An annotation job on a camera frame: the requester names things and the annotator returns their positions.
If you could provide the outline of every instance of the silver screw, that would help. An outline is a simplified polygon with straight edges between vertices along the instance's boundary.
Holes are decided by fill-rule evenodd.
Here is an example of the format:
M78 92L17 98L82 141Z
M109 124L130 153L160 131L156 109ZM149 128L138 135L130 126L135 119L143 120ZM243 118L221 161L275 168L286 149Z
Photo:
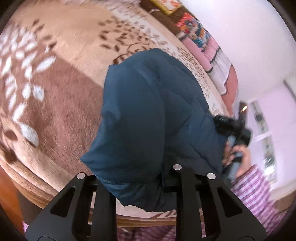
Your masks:
M78 179L83 179L83 178L85 178L85 176L86 176L86 175L85 175L85 173L83 173L83 172L77 174L77 178L78 178Z
M208 173L207 177L208 179L214 180L216 178L216 175L214 173Z
M181 170L182 169L182 166L180 164L175 164L175 165L173 165L173 168L175 170Z

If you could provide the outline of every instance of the pink striped shirt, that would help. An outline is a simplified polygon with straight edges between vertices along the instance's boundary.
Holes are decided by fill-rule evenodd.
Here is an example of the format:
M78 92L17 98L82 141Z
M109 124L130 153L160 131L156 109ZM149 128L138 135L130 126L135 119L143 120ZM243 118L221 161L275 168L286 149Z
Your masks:
M270 185L263 172L254 165L232 183L231 190L246 205L253 215L271 233L280 223L284 214L279 213L270 201ZM176 237L175 226L155 226L125 230L117 228L119 241L173 241ZM202 236L205 224L202 223Z

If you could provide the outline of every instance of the hand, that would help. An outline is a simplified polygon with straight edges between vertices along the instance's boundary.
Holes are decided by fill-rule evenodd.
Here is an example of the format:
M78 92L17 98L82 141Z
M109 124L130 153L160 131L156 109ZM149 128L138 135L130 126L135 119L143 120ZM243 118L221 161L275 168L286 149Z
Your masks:
M245 145L237 145L231 149L229 143L226 142L224 155L223 155L223 165L229 165L232 160L235 158L233 152L241 152L242 153L242 163L237 171L236 178L239 178L243 174L245 174L251 168L251 155L250 150Z

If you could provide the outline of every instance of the brown blanket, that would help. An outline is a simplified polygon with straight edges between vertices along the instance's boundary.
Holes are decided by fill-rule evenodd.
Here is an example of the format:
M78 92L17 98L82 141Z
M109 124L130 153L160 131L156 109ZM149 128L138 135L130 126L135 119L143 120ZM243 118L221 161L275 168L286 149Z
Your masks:
M0 36L0 165L19 190L44 207L78 172L95 138L110 64L160 48L200 83L210 111L227 114L208 75L182 43L130 5L21 6ZM118 204L118 213L151 217Z

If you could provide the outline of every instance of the dark blue fabric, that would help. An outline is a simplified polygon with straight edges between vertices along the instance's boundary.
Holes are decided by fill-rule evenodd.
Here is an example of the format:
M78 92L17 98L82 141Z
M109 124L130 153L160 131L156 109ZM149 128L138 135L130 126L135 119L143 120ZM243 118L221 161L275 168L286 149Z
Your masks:
M200 85L160 49L109 67L102 122L81 160L123 205L146 211L176 208L162 189L166 158L196 174L221 173L226 137L215 130Z

